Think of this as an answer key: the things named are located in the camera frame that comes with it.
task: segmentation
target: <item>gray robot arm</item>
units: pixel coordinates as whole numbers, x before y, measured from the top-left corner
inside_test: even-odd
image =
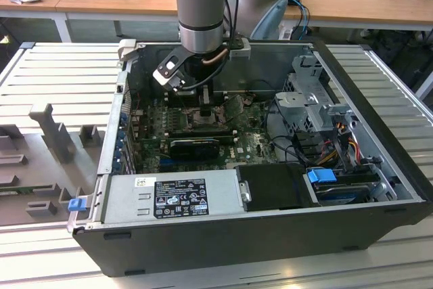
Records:
[[[270,30],[276,30],[274,25],[278,26],[281,21],[281,13],[286,8],[287,3],[281,0],[240,0],[240,27],[238,30],[248,36],[256,39],[266,39]],[[235,14],[235,5],[232,6],[232,15]],[[204,85],[210,79],[219,73],[223,64],[221,60],[213,60],[221,56],[223,49],[223,32],[225,15],[225,0],[177,0],[179,30],[182,47],[175,49],[166,59],[158,65],[154,71],[154,78],[166,89],[184,89],[190,90],[198,85]],[[189,74],[199,81],[194,87],[185,87],[183,75],[179,68],[184,63],[189,64]],[[215,65],[202,67],[201,63],[215,62]]]

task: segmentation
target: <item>warning label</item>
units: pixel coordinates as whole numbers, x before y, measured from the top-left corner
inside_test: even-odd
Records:
[[[155,182],[155,218],[200,215],[209,215],[204,179]]]

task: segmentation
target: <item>blue plastic tab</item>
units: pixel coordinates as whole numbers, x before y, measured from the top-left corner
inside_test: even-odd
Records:
[[[307,173],[311,183],[336,182],[337,178],[331,169],[313,169]]]
[[[86,211],[86,199],[78,198],[69,200],[68,210],[71,211]]]

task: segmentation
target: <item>electronic component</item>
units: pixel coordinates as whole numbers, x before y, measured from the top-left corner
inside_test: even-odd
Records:
[[[323,139],[318,132],[295,132],[292,140],[293,146],[302,152],[308,159],[316,160],[320,158]]]
[[[302,172],[303,168],[294,164],[237,166],[245,211],[312,206]]]
[[[170,142],[170,157],[175,160],[211,160],[218,158],[219,141],[174,140]]]

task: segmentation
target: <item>desk leg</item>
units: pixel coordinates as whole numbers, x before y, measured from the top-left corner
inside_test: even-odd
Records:
[[[356,37],[358,32],[359,32],[358,28],[351,28],[349,33],[347,34],[346,41],[352,43],[353,39]]]
[[[57,31],[59,32],[62,42],[72,42],[70,37],[72,34],[72,29],[70,27],[69,21],[65,18],[55,18],[54,22],[57,26]]]
[[[114,21],[114,30],[116,30],[116,36],[117,37],[122,37],[123,36],[122,26],[120,25],[120,22],[118,20]]]
[[[420,100],[424,100],[426,96],[431,92],[433,89],[433,71],[428,75],[427,79],[422,83],[422,85],[419,87],[417,92],[415,93],[416,96]]]

